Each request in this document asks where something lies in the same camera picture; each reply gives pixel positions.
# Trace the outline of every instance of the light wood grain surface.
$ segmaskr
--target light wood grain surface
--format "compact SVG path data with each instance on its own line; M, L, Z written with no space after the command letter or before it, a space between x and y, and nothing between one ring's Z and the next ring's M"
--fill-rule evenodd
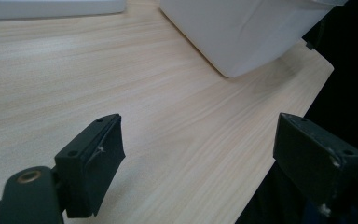
M0 197L11 175L52 167L89 123L119 113L127 158L100 214L67 223L233 223L273 163L279 113L303 116L332 70L300 41L222 77L158 1L0 21Z

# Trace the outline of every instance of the dark background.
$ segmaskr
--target dark background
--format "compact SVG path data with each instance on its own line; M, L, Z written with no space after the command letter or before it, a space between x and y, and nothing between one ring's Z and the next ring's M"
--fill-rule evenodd
M358 0L335 7L303 38L335 68L305 118L358 148ZM321 223L304 216L306 205L306 197L275 163L237 223ZM334 223L358 223L356 209L352 222Z

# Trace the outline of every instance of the white plastic container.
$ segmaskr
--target white plastic container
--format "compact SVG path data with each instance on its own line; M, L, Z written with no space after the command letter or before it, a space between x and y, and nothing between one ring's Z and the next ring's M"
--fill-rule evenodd
M226 77L284 54L347 0L161 0L160 7Z
M0 20L110 14L125 7L125 0L0 0Z

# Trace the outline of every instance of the screw hole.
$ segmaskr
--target screw hole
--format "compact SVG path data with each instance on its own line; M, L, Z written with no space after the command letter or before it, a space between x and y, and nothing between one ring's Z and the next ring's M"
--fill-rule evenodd
M77 152L76 152L76 151L70 151L70 152L68 153L68 156L70 156L70 157L74 157L75 155L77 155Z
M348 156L354 155L354 153L352 151L349 151L349 150L344 150L344 153L345 153L345 155L348 155Z
M41 175L42 175L42 173L40 171L37 171L37 170L28 171L25 174L22 174L17 179L17 182L20 183L20 184L26 184L26 183L29 183L29 182L33 182L34 180L39 178Z

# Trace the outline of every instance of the white box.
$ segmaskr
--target white box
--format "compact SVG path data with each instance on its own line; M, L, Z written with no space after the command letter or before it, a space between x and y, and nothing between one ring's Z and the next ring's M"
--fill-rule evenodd
M161 0L160 8L226 77L284 54L347 0Z

